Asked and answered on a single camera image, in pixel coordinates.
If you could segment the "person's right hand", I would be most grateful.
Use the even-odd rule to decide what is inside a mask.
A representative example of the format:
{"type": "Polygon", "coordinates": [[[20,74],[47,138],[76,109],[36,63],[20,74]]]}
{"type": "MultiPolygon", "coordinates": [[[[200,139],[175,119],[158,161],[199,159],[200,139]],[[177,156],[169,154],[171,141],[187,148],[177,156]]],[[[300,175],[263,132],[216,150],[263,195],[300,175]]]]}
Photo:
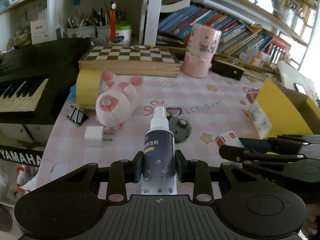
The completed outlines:
{"type": "Polygon", "coordinates": [[[316,222],[319,219],[319,211],[319,203],[306,205],[306,218],[301,231],[308,239],[319,234],[319,222],[316,222]]]}

